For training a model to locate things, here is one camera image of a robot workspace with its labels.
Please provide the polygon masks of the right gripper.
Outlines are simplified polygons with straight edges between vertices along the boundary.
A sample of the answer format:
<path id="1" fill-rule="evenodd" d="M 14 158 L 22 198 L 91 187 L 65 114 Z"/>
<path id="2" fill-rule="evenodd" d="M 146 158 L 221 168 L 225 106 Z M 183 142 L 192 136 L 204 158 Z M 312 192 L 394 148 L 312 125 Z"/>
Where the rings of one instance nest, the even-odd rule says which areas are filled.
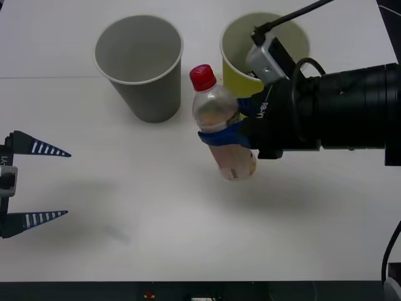
<path id="1" fill-rule="evenodd" d="M 217 132 L 198 131 L 200 140 L 209 146 L 240 145 L 259 151 L 259 159 L 280 159 L 285 151 L 298 148 L 293 123 L 289 80 L 280 80 L 246 98 L 237 98 L 243 121 Z"/>

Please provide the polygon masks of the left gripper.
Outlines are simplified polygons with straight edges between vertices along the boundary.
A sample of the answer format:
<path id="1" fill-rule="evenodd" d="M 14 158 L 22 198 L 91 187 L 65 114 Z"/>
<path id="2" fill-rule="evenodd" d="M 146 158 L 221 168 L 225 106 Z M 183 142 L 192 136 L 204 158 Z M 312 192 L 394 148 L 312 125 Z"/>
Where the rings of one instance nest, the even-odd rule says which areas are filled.
<path id="1" fill-rule="evenodd" d="M 13 153 L 32 156 L 71 157 L 67 151 L 21 131 L 11 132 L 5 138 L 5 145 L 1 145 L 1 238 L 4 239 L 14 237 L 68 213 L 68 211 L 7 213 L 9 198 L 14 196 Z"/>

